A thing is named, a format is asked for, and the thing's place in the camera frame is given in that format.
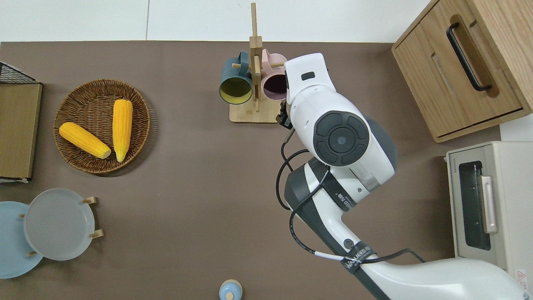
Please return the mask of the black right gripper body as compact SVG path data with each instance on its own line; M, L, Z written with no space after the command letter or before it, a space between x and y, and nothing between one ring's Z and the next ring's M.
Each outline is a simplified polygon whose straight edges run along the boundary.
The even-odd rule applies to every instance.
M278 114L278 124L288 130L293 129L293 125L291 123L291 119L287 111L287 104L285 101L280 103L280 111Z

